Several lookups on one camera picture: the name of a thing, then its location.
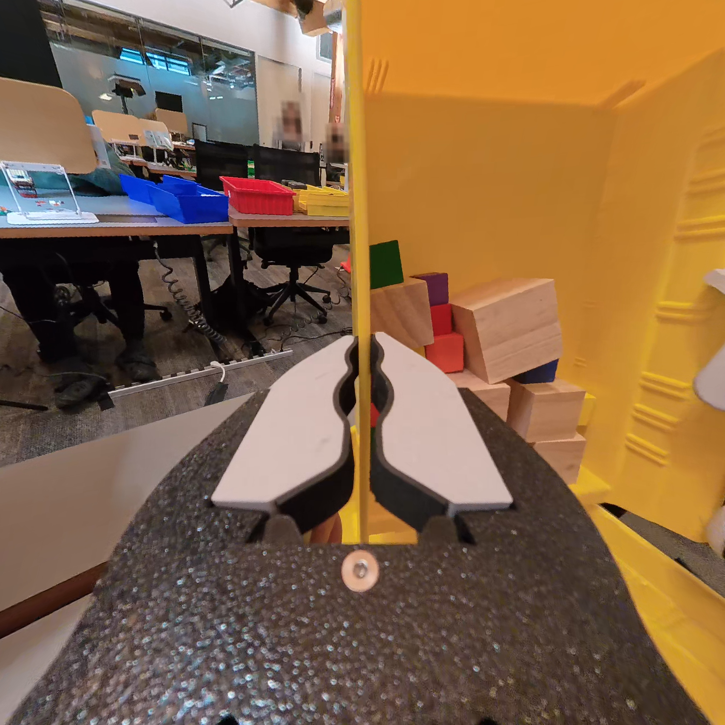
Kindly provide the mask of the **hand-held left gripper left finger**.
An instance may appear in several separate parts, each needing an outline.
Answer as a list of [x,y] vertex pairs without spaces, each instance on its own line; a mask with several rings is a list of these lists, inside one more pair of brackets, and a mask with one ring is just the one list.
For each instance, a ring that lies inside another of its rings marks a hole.
[[268,390],[211,496],[218,508],[291,518],[305,534],[337,514],[355,481],[349,413],[358,339],[304,358]]

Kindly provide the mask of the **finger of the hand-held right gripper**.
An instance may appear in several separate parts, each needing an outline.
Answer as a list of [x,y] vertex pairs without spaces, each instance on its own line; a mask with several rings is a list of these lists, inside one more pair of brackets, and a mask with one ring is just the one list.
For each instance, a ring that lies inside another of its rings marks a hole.
[[[724,269],[713,269],[705,275],[703,281],[724,295]],[[693,389],[703,403],[724,411],[724,344],[695,376]]]

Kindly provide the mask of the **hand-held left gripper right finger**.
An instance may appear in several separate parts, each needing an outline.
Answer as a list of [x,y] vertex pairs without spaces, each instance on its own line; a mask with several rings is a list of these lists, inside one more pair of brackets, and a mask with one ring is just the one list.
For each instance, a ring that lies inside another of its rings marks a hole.
[[513,497],[457,386],[387,333],[370,340],[376,502],[421,533],[436,517],[503,511]]

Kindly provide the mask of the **yellow plastic box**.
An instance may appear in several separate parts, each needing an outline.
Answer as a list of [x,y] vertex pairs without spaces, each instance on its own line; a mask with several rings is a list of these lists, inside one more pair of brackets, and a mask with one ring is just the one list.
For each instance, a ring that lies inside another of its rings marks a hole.
[[585,506],[660,654],[711,723],[724,723],[724,599],[599,505]]
[[346,2],[370,244],[452,294],[551,278],[585,472],[692,539],[723,504],[723,2]]

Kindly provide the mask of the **pile of wooden cubes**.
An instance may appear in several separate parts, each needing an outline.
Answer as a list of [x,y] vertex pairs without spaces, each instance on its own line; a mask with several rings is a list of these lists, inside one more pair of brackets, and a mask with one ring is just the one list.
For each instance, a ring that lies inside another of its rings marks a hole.
[[370,330],[473,392],[564,480],[575,484],[594,397],[558,375],[555,282],[499,278],[450,295],[449,276],[405,276],[398,241],[369,249]]

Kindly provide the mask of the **yellow plastic bin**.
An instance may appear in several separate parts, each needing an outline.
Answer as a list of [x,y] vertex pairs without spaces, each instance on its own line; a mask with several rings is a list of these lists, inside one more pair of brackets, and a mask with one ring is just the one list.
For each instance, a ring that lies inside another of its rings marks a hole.
[[295,213],[326,218],[349,217],[349,194],[341,189],[306,185],[293,191]]

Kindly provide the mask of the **red plastic bin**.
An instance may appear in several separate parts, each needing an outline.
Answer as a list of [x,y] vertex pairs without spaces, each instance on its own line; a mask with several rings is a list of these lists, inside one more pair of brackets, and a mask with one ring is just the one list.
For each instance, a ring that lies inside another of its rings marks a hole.
[[220,176],[231,207],[242,214],[292,215],[295,192],[272,180]]

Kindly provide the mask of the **blue plastic bin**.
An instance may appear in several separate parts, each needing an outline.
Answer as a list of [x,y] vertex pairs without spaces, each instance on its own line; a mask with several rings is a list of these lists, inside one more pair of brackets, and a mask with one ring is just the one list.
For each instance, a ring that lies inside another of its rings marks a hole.
[[120,175],[119,181],[129,199],[155,207],[152,192],[158,189],[157,183],[134,175]]
[[156,211],[186,225],[228,222],[228,197],[195,183],[154,185],[150,200]]

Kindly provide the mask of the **clear acrylic stand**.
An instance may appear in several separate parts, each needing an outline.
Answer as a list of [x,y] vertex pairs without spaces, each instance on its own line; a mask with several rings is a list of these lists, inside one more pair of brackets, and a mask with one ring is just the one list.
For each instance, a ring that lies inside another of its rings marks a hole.
[[14,208],[6,213],[17,227],[97,225],[94,213],[81,210],[65,168],[29,162],[1,162]]

